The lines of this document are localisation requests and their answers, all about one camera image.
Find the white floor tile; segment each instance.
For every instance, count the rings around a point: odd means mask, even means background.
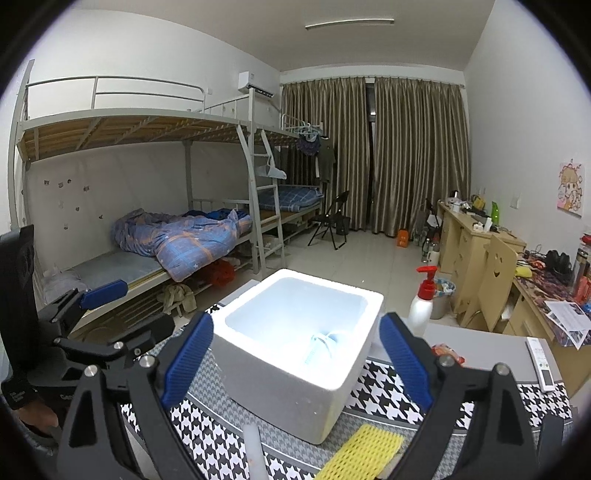
[[[370,232],[351,232],[347,243],[335,251],[327,235],[317,237],[307,246],[311,231],[294,237],[286,245],[285,263],[287,268],[315,277],[377,291],[384,295],[385,311],[408,316],[410,304],[417,294],[425,275],[416,272],[421,262],[421,251],[414,245],[407,248],[396,246],[396,240],[385,235]],[[335,237],[339,245],[342,237]],[[281,268],[281,257],[267,258],[268,274]],[[252,270],[240,270],[236,279],[224,288],[211,287],[197,297],[198,309],[205,309],[226,295],[244,285],[248,280],[261,279]],[[447,314],[440,320],[442,325],[457,326],[455,316]]]

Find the blue gripper pad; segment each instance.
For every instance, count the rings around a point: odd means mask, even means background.
[[[433,403],[433,387],[437,382],[435,355],[422,338],[416,338],[394,312],[384,315],[379,324],[379,337],[405,392],[423,411]]]
[[[171,338],[158,355],[160,402],[166,409],[181,403],[213,340],[213,320],[197,312],[183,333]]]
[[[115,280],[94,290],[87,291],[80,301],[83,310],[94,310],[111,301],[122,299],[127,295],[127,283]]]

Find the styrofoam box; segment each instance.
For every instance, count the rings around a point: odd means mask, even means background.
[[[329,434],[369,352],[384,296],[279,270],[212,313],[212,351],[227,394],[310,443]],[[322,364],[306,365],[314,334],[338,331]]]

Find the person's hand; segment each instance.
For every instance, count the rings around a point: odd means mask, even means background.
[[[21,422],[33,426],[46,435],[50,435],[49,427],[59,426],[55,412],[41,400],[33,400],[31,403],[16,411]]]

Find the bed ladder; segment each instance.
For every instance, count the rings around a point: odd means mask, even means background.
[[[253,131],[249,133],[248,142],[244,136],[244,132],[242,127],[238,125],[236,127],[236,131],[238,133],[238,138],[240,139],[240,143],[242,145],[242,150],[244,151],[244,156],[246,157],[246,164],[248,166],[248,176],[249,176],[249,197],[251,203],[251,216],[252,216],[252,237],[251,237],[251,244],[252,244],[252,269],[254,273],[258,273],[258,261],[257,257],[261,260],[261,271],[262,275],[264,276],[267,273],[267,260],[266,258],[273,254],[274,252],[281,250],[281,267],[285,268],[285,243],[283,240],[283,228],[281,225],[281,210],[279,207],[279,190],[277,186],[277,179],[273,179],[270,185],[263,185],[257,186],[256,185],[256,158],[264,157],[265,160],[268,162],[269,165],[275,166],[275,157],[273,156],[273,150],[267,140],[267,134],[264,130],[261,130],[261,138],[265,145],[265,150],[267,153],[265,154],[257,154],[254,152],[254,137],[256,130],[253,128]],[[269,218],[265,218],[261,220],[261,211],[259,210],[259,203],[258,203],[258,193],[263,190],[273,189],[274,200],[275,200],[275,214]],[[265,245],[262,240],[262,230],[265,225],[268,225],[271,222],[277,222],[277,233],[278,233],[278,241],[279,244],[272,247],[265,249]]]
[[[275,156],[273,155],[273,149],[271,148],[271,145],[270,145],[269,141],[267,140],[267,133],[263,129],[261,129],[261,138],[262,138],[263,144],[265,145],[266,154],[255,154],[255,156],[256,157],[259,157],[259,156],[264,157],[267,160],[267,165],[269,167],[271,167],[271,170],[276,169]],[[277,221],[277,237],[279,240],[279,244],[272,247],[272,248],[264,249],[265,258],[268,257],[269,255],[273,254],[274,252],[281,250],[281,268],[285,268],[285,242],[283,240],[283,225],[281,224],[281,208],[279,206],[279,187],[277,185],[277,179],[273,178],[273,177],[270,177],[270,178],[271,178],[270,185],[263,185],[263,186],[256,188],[257,192],[272,189],[273,190],[273,197],[275,200],[275,215],[262,220],[261,227],[263,225],[266,225],[267,223]]]

